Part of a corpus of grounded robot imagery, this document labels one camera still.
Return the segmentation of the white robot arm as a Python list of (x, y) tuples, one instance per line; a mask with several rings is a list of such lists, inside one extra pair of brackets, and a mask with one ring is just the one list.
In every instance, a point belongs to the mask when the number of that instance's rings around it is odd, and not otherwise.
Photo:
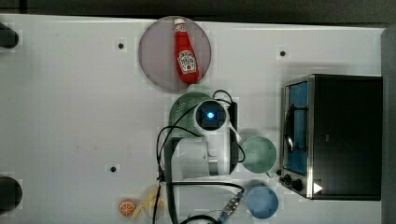
[(229, 175), (238, 163), (232, 147), (232, 124), (228, 110), (215, 100), (206, 100), (193, 110), (198, 137), (182, 138), (171, 157), (174, 180)]

